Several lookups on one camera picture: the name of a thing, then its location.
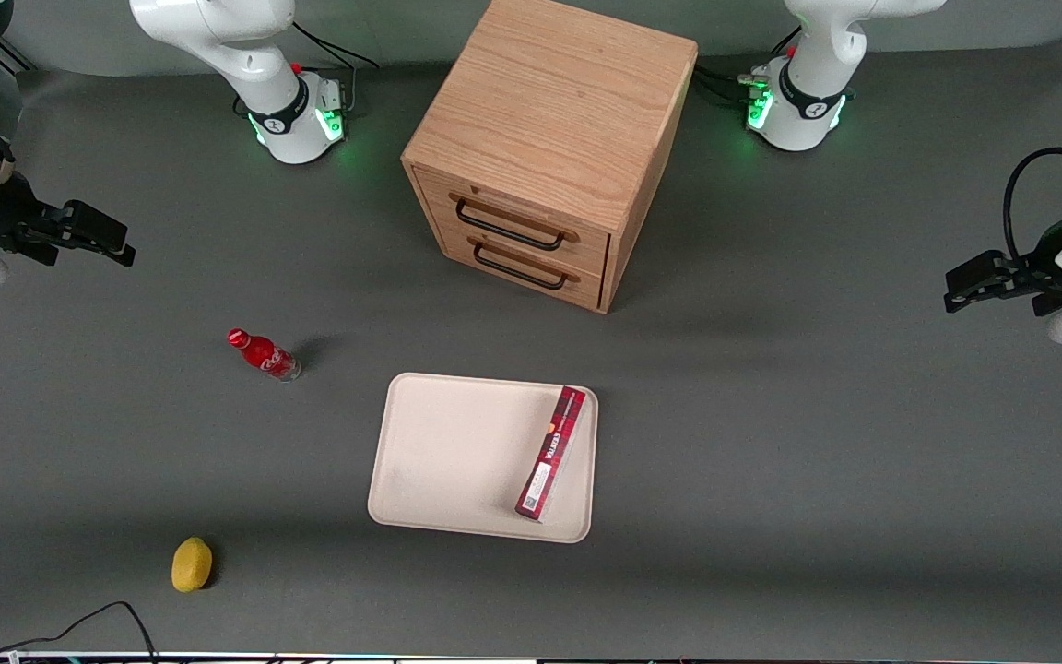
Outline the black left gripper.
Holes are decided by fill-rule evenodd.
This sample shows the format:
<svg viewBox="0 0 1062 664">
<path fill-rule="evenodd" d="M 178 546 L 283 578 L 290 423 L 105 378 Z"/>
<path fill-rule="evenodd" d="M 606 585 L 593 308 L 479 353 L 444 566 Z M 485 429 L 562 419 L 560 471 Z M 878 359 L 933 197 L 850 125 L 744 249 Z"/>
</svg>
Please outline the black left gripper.
<svg viewBox="0 0 1062 664">
<path fill-rule="evenodd" d="M 1032 297 L 1032 311 L 1044 318 L 1062 310 L 1062 268 L 1056 256 L 1062 251 L 1062 219 L 1042 232 L 1035 248 L 1017 253 L 1014 222 L 1009 222 L 1009 253 L 984 251 L 945 274 L 945 311 L 957 314 L 962 308 L 987 300 Z"/>
</svg>

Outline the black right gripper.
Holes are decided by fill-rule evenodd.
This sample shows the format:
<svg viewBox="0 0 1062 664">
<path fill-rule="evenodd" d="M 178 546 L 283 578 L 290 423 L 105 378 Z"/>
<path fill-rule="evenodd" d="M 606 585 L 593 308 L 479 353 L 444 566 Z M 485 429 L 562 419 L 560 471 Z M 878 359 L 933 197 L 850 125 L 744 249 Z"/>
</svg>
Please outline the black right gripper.
<svg viewBox="0 0 1062 664">
<path fill-rule="evenodd" d="M 80 200 L 67 201 L 64 207 L 47 205 L 21 175 L 0 185 L 0 251 L 52 267 L 59 256 L 63 220 L 68 234 L 84 241 L 79 243 L 81 251 L 100 254 L 122 267 L 135 263 L 136 249 L 125 244 L 127 227 L 118 219 Z"/>
</svg>

